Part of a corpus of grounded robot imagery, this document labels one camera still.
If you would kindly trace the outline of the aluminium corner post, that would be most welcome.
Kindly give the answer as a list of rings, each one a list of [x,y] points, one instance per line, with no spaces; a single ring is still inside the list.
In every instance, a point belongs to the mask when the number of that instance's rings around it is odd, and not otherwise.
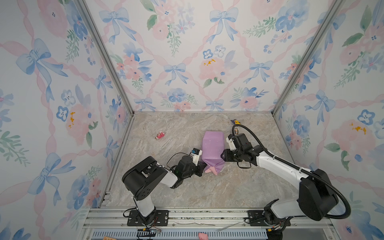
[[[291,91],[293,86],[296,84],[296,81],[304,71],[305,67],[307,66],[308,62],[311,60],[312,56],[315,54],[315,51],[317,50],[320,42],[326,36],[333,21],[336,19],[338,13],[341,11],[341,7],[343,6],[344,2],[345,1],[342,1],[342,0],[335,0],[331,2],[331,6],[329,7],[329,10],[326,12],[322,23],[319,25],[317,31],[315,32],[313,40],[308,45],[306,51],[302,56],[301,61],[298,64],[297,69],[294,71],[292,77],[290,78],[286,87],[282,91],[282,94],[278,98],[278,101],[275,107],[271,111],[273,117],[275,117],[278,114],[279,110],[282,108],[282,105],[284,104],[284,101],[289,95],[289,92]]]
[[[79,9],[79,12],[80,12],[82,18],[85,21],[86,27],[90,31],[90,35],[95,42],[96,48],[97,48],[98,52],[100,53],[101,58],[104,61],[105,66],[106,66],[109,74],[112,77],[113,83],[116,85],[116,87],[118,89],[118,92],[119,92],[119,94],[123,100],[123,103],[129,112],[129,116],[132,118],[134,116],[133,108],[132,108],[132,106],[129,102],[128,96],[124,90],[124,86],[121,83],[121,81],[117,75],[117,72],[113,67],[112,60],[109,56],[109,53],[107,51],[107,48],[106,48],[104,42],[103,42],[102,36],[100,35],[100,32],[99,32],[99,30],[95,24],[95,21],[92,17],[92,14],[91,14],[88,6],[87,6],[87,3],[86,3],[86,1],[83,1],[83,0],[75,0],[74,2],[75,2],[76,7]]]

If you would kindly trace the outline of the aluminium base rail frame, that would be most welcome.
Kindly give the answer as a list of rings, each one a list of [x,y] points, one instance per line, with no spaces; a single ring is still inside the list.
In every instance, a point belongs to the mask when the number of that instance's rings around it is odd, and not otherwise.
[[[169,208],[169,221],[166,227],[153,226],[149,230],[163,229],[226,229],[266,230],[268,240],[339,240],[336,228],[328,219],[315,222],[308,218],[294,218],[291,226],[286,227],[282,235],[269,232],[269,227],[252,227],[244,222],[248,209],[199,209],[199,208]],[[81,229],[79,240],[90,240],[94,230],[124,230],[137,229],[146,231],[144,227],[127,226],[128,211],[125,208],[101,208],[90,210]]]

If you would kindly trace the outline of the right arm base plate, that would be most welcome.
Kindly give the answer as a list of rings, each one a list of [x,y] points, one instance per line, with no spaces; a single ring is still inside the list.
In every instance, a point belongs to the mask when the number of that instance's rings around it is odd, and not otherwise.
[[[264,210],[249,210],[248,216],[244,219],[246,224],[252,227],[284,227],[291,226],[291,222],[287,218],[278,219],[272,212]]]

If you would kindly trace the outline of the aluminium corner post right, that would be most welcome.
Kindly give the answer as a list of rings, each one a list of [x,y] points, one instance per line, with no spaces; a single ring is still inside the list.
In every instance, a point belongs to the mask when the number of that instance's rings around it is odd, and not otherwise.
[[[294,71],[292,77],[290,78],[286,87],[282,91],[282,94],[278,98],[278,101],[275,107],[271,111],[273,117],[275,117],[278,114],[279,110],[282,108],[282,105],[284,104],[284,101],[289,95],[289,92],[291,91],[293,86],[296,84],[296,81],[304,71],[305,67],[307,66],[308,62],[311,60],[312,56],[315,54],[315,51],[317,50],[320,42],[326,36],[333,21],[336,19],[338,13],[341,11],[341,7],[343,6],[344,2],[345,1],[342,1],[342,0],[335,0],[331,2],[331,6],[329,7],[329,10],[326,12],[322,23],[319,25],[317,31],[315,32],[313,40],[308,45],[306,51],[302,56],[301,61],[298,64],[297,69]]]

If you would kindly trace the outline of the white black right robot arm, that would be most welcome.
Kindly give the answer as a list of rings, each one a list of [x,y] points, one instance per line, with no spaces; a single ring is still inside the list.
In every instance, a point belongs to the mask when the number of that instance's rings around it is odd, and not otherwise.
[[[339,196],[330,187],[331,182],[325,172],[311,172],[290,162],[280,161],[276,155],[264,151],[260,146],[246,151],[225,149],[221,158],[225,162],[248,162],[268,170],[298,190],[290,199],[276,199],[264,207],[262,219],[267,225],[277,225],[290,217],[308,217],[320,221],[339,203]]]

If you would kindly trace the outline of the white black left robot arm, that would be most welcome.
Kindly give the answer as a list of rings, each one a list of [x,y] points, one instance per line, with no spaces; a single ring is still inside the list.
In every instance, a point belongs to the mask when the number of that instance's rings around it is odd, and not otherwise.
[[[169,211],[156,209],[151,197],[152,191],[159,184],[176,189],[184,180],[194,175],[201,177],[206,166],[203,161],[194,163],[193,157],[186,155],[168,170],[149,156],[128,170],[123,175],[122,182],[133,194],[136,208],[130,210],[127,225],[147,228],[153,225],[166,226]]]

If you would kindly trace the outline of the pink purple wrapping paper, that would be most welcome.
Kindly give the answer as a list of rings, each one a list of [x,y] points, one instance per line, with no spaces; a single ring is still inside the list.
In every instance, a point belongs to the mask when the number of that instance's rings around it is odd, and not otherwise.
[[[221,154],[225,150],[225,138],[223,132],[207,131],[202,141],[202,160],[207,164],[205,173],[218,175],[224,168],[225,161]]]

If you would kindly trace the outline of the yellow purple toy figure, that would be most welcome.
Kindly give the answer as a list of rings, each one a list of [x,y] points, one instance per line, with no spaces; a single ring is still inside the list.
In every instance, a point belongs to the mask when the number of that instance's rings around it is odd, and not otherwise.
[[[231,122],[232,122],[234,125],[240,125],[240,124],[241,124],[238,120],[231,120]]]

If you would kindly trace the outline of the pink object front edge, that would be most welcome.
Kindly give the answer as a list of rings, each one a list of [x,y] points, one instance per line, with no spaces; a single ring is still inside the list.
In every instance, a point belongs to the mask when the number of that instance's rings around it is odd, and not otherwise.
[[[209,236],[205,233],[198,234],[199,240],[209,240]]]

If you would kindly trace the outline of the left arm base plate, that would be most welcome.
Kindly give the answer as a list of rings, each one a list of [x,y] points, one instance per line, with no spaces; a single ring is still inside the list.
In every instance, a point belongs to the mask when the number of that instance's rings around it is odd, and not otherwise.
[[[130,210],[127,218],[127,226],[129,227],[166,227],[169,221],[168,210],[154,210],[147,217],[141,215],[138,210]]]

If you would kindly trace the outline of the aluminium corner post left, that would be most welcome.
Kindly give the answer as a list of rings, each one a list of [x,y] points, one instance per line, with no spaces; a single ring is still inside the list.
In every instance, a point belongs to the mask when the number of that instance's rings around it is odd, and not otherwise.
[[[112,77],[113,83],[116,85],[116,87],[118,89],[118,92],[119,92],[119,94],[123,100],[123,103],[129,112],[129,116],[132,118],[134,116],[133,108],[132,108],[132,106],[129,102],[128,96],[124,90],[124,86],[121,83],[121,81],[117,75],[117,72],[113,67],[112,60],[109,56],[109,53],[107,51],[107,48],[106,48],[104,42],[103,42],[102,36],[100,35],[100,32],[99,32],[99,30],[95,24],[95,21],[92,17],[92,14],[91,14],[88,6],[87,6],[87,3],[86,3],[86,1],[83,1],[83,0],[75,0],[74,2],[75,2],[76,7],[79,9],[79,12],[80,12],[82,18],[85,21],[86,27],[90,31],[90,35],[95,42],[96,48],[97,48],[98,52],[100,53],[101,58],[104,61],[105,66],[106,66],[109,74]]]

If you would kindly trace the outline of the red pink toy figure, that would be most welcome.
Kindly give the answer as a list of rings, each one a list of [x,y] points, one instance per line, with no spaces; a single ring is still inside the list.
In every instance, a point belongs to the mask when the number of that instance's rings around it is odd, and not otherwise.
[[[162,131],[159,131],[156,135],[156,140],[160,140],[165,136],[165,133]]]

